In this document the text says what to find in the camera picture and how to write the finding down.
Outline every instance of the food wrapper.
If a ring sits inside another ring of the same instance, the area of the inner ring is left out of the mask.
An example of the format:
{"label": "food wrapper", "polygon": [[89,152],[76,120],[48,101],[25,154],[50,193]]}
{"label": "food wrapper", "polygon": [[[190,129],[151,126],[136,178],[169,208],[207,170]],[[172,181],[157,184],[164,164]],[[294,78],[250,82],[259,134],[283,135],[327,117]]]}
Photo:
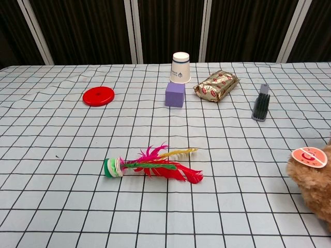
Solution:
{"label": "food wrapper", "polygon": [[226,71],[217,71],[210,75],[205,81],[194,87],[198,97],[219,102],[222,100],[238,83],[239,79]]}

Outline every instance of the black curtain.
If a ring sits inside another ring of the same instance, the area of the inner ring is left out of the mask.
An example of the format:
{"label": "black curtain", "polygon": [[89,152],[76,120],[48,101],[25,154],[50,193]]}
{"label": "black curtain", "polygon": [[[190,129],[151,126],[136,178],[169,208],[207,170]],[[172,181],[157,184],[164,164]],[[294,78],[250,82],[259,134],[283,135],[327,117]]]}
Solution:
{"label": "black curtain", "polygon": [[275,62],[297,2],[213,1],[206,62]]}
{"label": "black curtain", "polygon": [[331,61],[331,1],[313,0],[288,62]]}
{"label": "black curtain", "polygon": [[0,69],[44,65],[17,1],[0,1],[0,47]]}
{"label": "black curtain", "polygon": [[54,63],[130,64],[123,0],[30,0]]}
{"label": "black curtain", "polygon": [[138,0],[144,63],[170,63],[175,52],[199,59],[203,0]]}

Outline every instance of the teddy bear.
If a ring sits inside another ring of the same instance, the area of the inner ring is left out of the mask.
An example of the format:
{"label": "teddy bear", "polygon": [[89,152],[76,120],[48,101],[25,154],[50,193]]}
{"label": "teddy bear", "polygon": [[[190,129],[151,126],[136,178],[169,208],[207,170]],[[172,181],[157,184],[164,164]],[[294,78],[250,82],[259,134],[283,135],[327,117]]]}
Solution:
{"label": "teddy bear", "polygon": [[290,158],[287,173],[300,188],[306,206],[327,222],[331,232],[331,139],[321,150],[327,157],[324,167],[310,167]]}

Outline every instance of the white paper cup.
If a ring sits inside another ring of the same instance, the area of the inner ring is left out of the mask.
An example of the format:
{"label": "white paper cup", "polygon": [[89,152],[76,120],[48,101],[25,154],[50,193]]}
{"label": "white paper cup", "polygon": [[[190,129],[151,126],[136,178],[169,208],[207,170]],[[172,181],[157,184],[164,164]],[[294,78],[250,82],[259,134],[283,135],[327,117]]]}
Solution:
{"label": "white paper cup", "polygon": [[185,84],[190,80],[190,55],[184,52],[174,53],[172,56],[170,81]]}

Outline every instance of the purple cube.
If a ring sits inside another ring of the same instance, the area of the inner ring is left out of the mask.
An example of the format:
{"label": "purple cube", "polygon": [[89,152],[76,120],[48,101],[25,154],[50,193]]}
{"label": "purple cube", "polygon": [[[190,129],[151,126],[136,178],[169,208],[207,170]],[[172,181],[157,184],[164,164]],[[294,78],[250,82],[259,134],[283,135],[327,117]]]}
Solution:
{"label": "purple cube", "polygon": [[185,98],[185,84],[169,82],[165,91],[165,105],[171,107],[183,107]]}

